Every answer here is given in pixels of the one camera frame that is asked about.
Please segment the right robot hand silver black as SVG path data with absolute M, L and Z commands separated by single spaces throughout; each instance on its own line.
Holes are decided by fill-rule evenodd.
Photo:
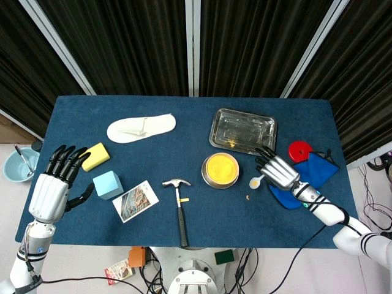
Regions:
M 269 147 L 262 146 L 255 151 L 259 154 L 255 158 L 256 169 L 276 187 L 290 190 L 300 180 L 300 174 Z

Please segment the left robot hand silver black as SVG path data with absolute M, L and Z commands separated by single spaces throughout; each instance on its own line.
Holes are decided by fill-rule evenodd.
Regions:
M 90 183 L 79 196 L 69 199 L 69 191 L 78 175 L 82 163 L 91 153 L 86 147 L 61 145 L 50 156 L 43 173 L 37 179 L 29 212 L 37 222 L 54 224 L 64 213 L 87 201 L 95 185 Z

